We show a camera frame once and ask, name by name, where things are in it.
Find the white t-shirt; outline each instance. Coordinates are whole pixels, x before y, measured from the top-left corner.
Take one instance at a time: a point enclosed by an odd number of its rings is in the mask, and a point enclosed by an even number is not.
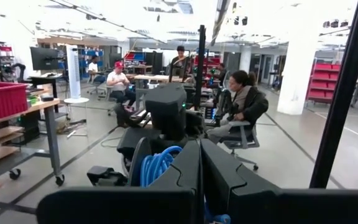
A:
[[[126,78],[125,74],[122,72],[120,74],[116,74],[115,71],[110,72],[110,74],[107,76],[107,81],[113,81],[115,79],[124,79]],[[112,91],[124,91],[127,86],[125,86],[122,82],[119,82],[113,86],[110,86]]]
[[[98,64],[91,62],[88,66],[88,71],[98,72]]]

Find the caster wheel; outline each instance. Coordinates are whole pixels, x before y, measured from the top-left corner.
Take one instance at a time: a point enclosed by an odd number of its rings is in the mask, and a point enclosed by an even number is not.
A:
[[[9,171],[9,177],[12,180],[17,180],[20,177],[21,173],[22,173],[22,171],[20,169],[14,169],[14,170]]]
[[[65,182],[65,176],[64,174],[62,174],[62,176],[56,176],[56,181],[55,183],[60,187],[63,185],[63,183]]]

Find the red cap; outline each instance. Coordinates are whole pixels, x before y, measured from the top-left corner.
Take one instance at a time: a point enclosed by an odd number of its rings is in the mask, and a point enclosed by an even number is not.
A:
[[[116,62],[114,64],[114,68],[124,68],[124,65],[122,64],[122,62]]]

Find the black cable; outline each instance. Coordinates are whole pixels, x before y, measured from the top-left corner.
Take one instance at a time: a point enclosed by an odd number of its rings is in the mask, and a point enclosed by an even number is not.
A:
[[[105,142],[117,140],[117,139],[120,139],[120,138],[121,138],[121,137],[115,137],[115,138],[109,138],[109,139],[103,140],[103,141],[100,143],[100,146],[101,146],[101,147],[117,148],[117,146],[109,146],[109,145],[106,145]]]

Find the blue cable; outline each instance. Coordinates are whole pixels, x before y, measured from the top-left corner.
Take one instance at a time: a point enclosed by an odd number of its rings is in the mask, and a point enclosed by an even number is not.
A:
[[[181,152],[182,148],[179,146],[171,146],[166,148],[161,154],[154,154],[153,156],[146,156],[142,161],[140,170],[140,186],[148,187],[152,182],[157,180],[173,162],[173,157],[170,154],[173,151]],[[205,217],[209,222],[219,222],[230,224],[231,219],[229,215],[212,216],[207,203],[204,204]]]

